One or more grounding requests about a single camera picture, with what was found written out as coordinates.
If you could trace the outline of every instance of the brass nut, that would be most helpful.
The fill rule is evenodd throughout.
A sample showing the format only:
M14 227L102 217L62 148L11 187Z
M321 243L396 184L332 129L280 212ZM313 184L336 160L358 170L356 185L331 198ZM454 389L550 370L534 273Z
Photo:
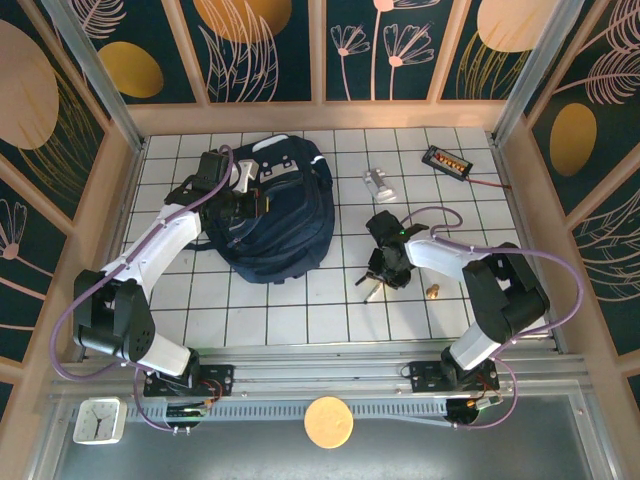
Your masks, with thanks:
M440 285L434 283L429 288L427 288L427 298L433 300L434 298L438 298L438 291L440 290Z

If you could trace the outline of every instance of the white tile floor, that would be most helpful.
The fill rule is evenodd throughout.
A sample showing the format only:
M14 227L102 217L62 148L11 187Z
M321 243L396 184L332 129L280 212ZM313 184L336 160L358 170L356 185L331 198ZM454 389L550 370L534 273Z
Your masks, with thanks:
M504 192L459 182L421 162L435 144L474 163L472 176L499 181L485 133L472 128L406 128L290 132L326 154L335 178L335 236L320 269L284 285L253 285L233 273L215 251L184 251L160 278L151 298L158 331L187 346L223 347L459 337L473 321L466 289L437 272L414 270L404 289L385 289L368 305L373 286L364 273L374 241L365 223L389 210L399 219L427 205L446 205L464 218L453 238L467 243L519 243ZM168 135L151 138L125 238L147 228L172 188L195 173L200 154L237 147L271 132ZM398 191L392 204L374 205L361 175L382 168ZM412 221L443 222L441 212ZM425 290L440 285L436 300Z

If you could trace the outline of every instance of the navy blue backpack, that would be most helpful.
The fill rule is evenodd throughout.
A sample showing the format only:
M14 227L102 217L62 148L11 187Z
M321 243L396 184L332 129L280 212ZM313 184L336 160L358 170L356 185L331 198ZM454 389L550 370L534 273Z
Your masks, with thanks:
M269 197L269 211L231 224L213 220L206 230L210 243L196 248L215 248L251 283L283 283L318 268L335 223L331 171L318 148L294 135L276 135L233 153L236 162L257 162L249 188Z

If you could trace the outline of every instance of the round yellow disk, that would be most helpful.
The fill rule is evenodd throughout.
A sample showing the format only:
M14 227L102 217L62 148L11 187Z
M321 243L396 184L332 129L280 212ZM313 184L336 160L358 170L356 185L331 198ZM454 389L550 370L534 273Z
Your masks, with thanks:
M311 441L319 447L337 448L351 436L353 414L339 398L318 398L307 409L304 429Z

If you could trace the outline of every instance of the red wire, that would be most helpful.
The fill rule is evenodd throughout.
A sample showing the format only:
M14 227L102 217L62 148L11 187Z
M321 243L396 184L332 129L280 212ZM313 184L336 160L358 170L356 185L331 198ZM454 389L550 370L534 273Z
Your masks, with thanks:
M484 180L476 180L476 179L471 179L469 177L467 177L467 182L479 183L480 185L488 185L489 187L498 187L498 188L505 188L507 190L511 190L511 185L503 185L502 183L485 182Z

